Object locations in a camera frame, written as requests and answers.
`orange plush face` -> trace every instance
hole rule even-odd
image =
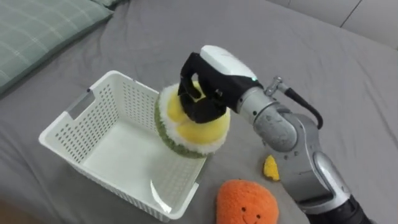
[[[275,197],[263,186],[246,180],[225,182],[217,196],[217,224],[276,224]]]

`yellow plush toy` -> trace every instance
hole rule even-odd
[[[193,84],[204,97],[199,83]],[[159,136],[181,156],[201,158],[214,153],[225,142],[231,119],[230,110],[227,109],[223,116],[214,121],[195,123],[184,113],[177,92],[178,84],[175,84],[159,93],[155,104],[155,123]]]
[[[264,163],[264,175],[273,181],[279,181],[278,166],[272,155],[269,155]]]

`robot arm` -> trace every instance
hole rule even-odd
[[[206,95],[197,105],[188,100],[201,95],[193,87],[194,74]],[[276,90],[292,92],[281,78],[265,90],[240,60],[224,49],[206,45],[185,62],[178,93],[184,111],[198,123],[220,117],[228,107],[253,125],[264,145],[272,149],[282,185],[311,224],[371,224],[322,153],[318,139],[322,117],[310,108],[318,118],[317,127],[310,118],[293,114],[272,97]]]

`green plaid pillow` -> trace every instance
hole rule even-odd
[[[122,0],[92,0],[94,2],[97,2],[98,4],[102,4],[103,6],[110,7],[118,2],[121,2]]]
[[[90,0],[0,0],[0,93],[111,13]]]

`gray bed sheet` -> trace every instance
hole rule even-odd
[[[264,84],[284,77],[315,105],[325,118],[323,150],[354,196],[378,223],[398,223],[397,51],[265,0],[120,4],[106,25],[0,100],[0,197],[47,223],[158,223],[82,177],[37,138],[107,71],[161,90],[178,82],[189,53],[205,44],[237,55]],[[276,196],[279,223],[308,223],[281,184],[263,178],[267,153],[252,127],[234,115],[192,203],[171,223],[215,223],[217,191],[236,178],[255,180]]]

